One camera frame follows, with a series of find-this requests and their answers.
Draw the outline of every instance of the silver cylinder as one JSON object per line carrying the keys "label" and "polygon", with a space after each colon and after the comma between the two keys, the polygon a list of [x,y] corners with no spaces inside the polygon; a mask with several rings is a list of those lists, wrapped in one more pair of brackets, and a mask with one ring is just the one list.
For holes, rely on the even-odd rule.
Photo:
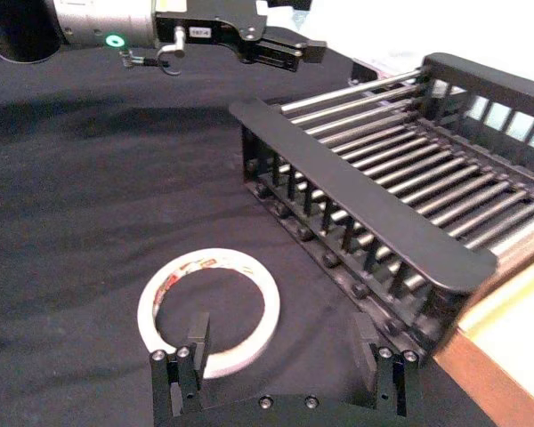
{"label": "silver cylinder", "polygon": [[341,127],[345,127],[348,125],[351,125],[356,122],[360,122],[363,120],[366,120],[368,118],[371,118],[373,116],[378,116],[380,114],[387,113],[389,111],[394,111],[396,109],[405,109],[408,105],[410,105],[412,100],[401,100],[398,102],[394,102],[392,104],[384,105],[382,107],[378,107],[376,109],[369,109],[368,111],[364,111],[359,114],[355,114],[353,116],[348,116],[345,118],[341,118],[338,120],[335,120],[334,122],[325,123],[324,125],[319,125],[316,127],[312,127],[311,129],[307,129],[305,133],[310,136],[317,136],[322,133],[327,133],[328,131],[332,131],[335,129],[340,129]]}
{"label": "silver cylinder", "polygon": [[337,91],[323,93],[322,95],[313,96],[305,100],[290,102],[281,106],[281,111],[283,114],[291,114],[301,109],[305,109],[317,104],[321,104],[328,101],[339,100],[343,97],[353,95],[355,93],[362,93],[367,91],[372,91],[374,89],[379,89],[380,87],[385,87],[393,85],[394,83],[403,82],[409,80],[410,78],[417,77],[421,72],[416,69],[415,71],[410,71],[409,73],[400,74],[398,76],[388,77],[381,80],[375,80],[373,82],[365,83],[362,85],[355,85],[352,87],[346,87],[344,89],[339,89]]}
{"label": "silver cylinder", "polygon": [[305,114],[303,116],[295,117],[291,120],[293,125],[302,126],[307,125],[310,122],[318,121],[327,116],[333,116],[334,114],[344,113],[350,109],[356,109],[363,107],[368,104],[373,104],[374,102],[390,100],[391,98],[396,98],[398,96],[407,95],[415,92],[418,89],[418,86],[407,86],[401,87],[399,89],[392,89],[391,91],[386,91],[384,93],[379,93],[378,95],[368,96],[367,98],[362,98],[356,101],[346,102],[344,104],[337,105],[335,107],[330,107],[328,109],[320,109],[310,114]]}
{"label": "silver cylinder", "polygon": [[118,36],[126,47],[155,47],[151,0],[53,0],[53,4],[70,44],[104,45],[107,37]]}

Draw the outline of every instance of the wooden board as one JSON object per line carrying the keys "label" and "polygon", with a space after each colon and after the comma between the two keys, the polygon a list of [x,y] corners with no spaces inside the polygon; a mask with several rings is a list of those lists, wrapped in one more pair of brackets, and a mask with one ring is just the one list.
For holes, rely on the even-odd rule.
{"label": "wooden board", "polygon": [[499,426],[534,427],[534,263],[468,310],[435,359]]}

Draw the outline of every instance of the wooden edge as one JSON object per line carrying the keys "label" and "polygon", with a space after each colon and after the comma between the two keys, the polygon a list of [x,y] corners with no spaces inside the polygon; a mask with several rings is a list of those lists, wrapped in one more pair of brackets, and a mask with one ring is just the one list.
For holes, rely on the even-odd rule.
{"label": "wooden edge", "polygon": [[498,426],[534,427],[534,398],[460,330],[434,359]]}
{"label": "wooden edge", "polygon": [[441,351],[448,345],[451,336],[457,331],[461,318],[480,300],[498,289],[510,278],[526,269],[534,262],[534,231],[520,240],[517,244],[504,251],[498,257],[498,266],[495,274],[485,280],[471,295],[457,318],[448,327],[444,338],[439,342],[436,352]]}

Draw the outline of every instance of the label sticker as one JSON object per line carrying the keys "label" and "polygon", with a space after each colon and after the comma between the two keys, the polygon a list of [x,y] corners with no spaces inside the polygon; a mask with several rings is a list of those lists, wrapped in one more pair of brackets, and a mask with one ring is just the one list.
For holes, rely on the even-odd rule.
{"label": "label sticker", "polygon": [[212,38],[212,29],[204,27],[190,27],[190,37]]}

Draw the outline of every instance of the black bracket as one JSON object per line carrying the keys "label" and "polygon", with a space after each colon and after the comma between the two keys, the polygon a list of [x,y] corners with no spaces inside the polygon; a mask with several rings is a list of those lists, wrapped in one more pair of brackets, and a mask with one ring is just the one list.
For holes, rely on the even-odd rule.
{"label": "black bracket", "polygon": [[326,43],[292,31],[268,28],[267,17],[249,0],[190,0],[186,12],[157,12],[158,40],[174,43],[174,29],[185,28],[186,44],[218,44],[243,63],[260,62],[296,71],[299,62],[322,62]]}
{"label": "black bracket", "polygon": [[[359,360],[373,362],[375,407],[360,407],[312,395],[265,395],[220,407],[202,408],[199,391],[209,350],[209,314],[192,320],[187,344],[174,355],[163,350],[150,354],[155,427],[202,425],[364,425],[366,427],[421,427],[419,357],[413,351],[395,354],[376,346],[378,335],[363,313],[354,316],[354,347]],[[177,383],[182,401],[174,401],[170,388]],[[178,414],[173,407],[182,406]]]}

